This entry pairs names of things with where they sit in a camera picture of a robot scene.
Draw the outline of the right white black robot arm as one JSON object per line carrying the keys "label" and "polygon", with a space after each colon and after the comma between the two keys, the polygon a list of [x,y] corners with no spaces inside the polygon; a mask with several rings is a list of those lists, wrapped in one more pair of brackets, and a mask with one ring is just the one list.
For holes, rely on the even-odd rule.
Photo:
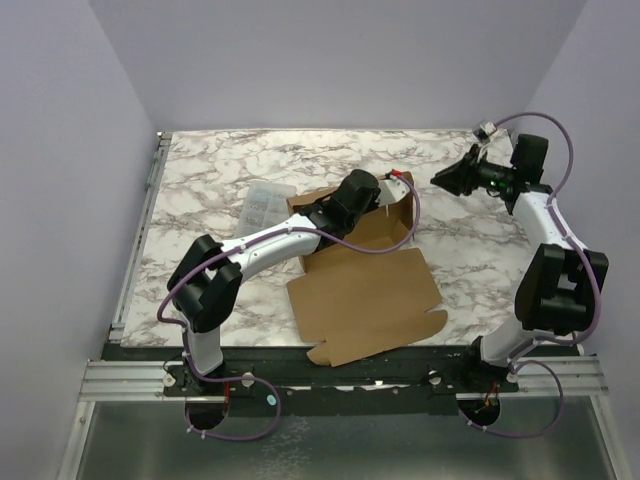
{"label": "right white black robot arm", "polygon": [[596,322],[609,268],[605,254],[574,237],[552,188],[541,181],[547,139],[519,135],[507,166],[488,161],[487,145],[474,144],[430,181],[455,196],[483,189],[498,197],[534,249],[515,294],[513,316],[477,337],[461,358],[459,378],[472,391],[514,373],[516,361],[539,344],[571,345],[587,332]]}

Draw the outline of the brown cardboard box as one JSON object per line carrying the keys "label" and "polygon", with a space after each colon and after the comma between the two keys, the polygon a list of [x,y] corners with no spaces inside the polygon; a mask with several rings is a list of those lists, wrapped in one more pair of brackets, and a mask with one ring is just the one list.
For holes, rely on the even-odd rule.
{"label": "brown cardboard box", "polygon": [[411,240],[414,197],[365,214],[333,245],[301,257],[303,275],[287,283],[300,340],[309,360],[338,367],[439,333],[447,323],[442,296]]}

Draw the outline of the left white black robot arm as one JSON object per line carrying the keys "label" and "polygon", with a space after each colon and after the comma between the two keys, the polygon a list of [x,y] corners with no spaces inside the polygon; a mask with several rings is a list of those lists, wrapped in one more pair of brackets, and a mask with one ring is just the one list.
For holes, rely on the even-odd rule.
{"label": "left white black robot arm", "polygon": [[342,243],[364,214],[382,204],[384,181],[356,169],[333,192],[302,206],[274,227],[235,240],[198,237],[167,283],[168,304],[182,314],[186,382],[206,395],[220,385],[220,327],[234,310],[240,287],[279,263]]}

